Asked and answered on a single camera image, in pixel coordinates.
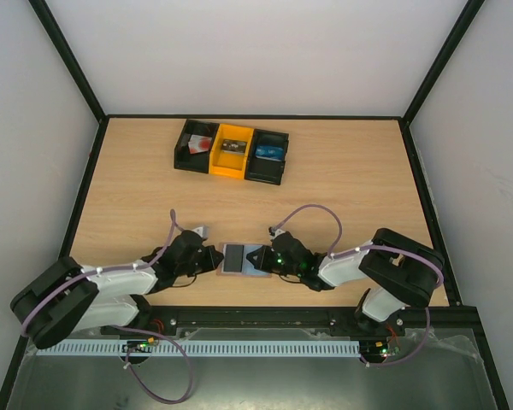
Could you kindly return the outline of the light blue credit card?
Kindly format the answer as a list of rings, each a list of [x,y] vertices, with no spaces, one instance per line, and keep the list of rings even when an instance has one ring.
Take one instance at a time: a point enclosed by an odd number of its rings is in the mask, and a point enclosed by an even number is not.
[[[254,269],[251,264],[245,258],[245,245],[244,245],[244,256],[243,256],[243,267],[242,275],[253,278],[267,278],[270,276],[269,273]]]

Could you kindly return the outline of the dark grey credit card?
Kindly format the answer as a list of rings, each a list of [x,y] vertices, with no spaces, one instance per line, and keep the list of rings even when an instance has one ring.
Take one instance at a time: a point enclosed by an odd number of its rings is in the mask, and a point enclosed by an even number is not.
[[[224,273],[242,273],[245,246],[243,244],[227,243],[224,247],[222,271]]]

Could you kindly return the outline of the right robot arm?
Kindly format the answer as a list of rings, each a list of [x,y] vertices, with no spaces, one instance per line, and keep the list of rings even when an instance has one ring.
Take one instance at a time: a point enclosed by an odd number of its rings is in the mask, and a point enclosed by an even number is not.
[[[313,291],[334,290],[363,278],[375,283],[357,304],[357,328],[375,334],[397,311],[427,308],[444,283],[443,256],[388,228],[366,243],[339,253],[313,253],[290,232],[275,234],[272,244],[251,251],[246,260],[258,271],[294,276]]]

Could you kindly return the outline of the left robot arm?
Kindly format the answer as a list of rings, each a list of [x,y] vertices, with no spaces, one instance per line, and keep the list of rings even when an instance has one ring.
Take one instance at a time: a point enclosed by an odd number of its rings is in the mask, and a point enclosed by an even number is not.
[[[204,241],[202,229],[184,230],[150,255],[119,266],[87,266],[62,257],[21,290],[10,309],[22,335],[38,349],[53,347],[77,331],[144,325],[149,310],[145,296],[222,263],[223,253]]]

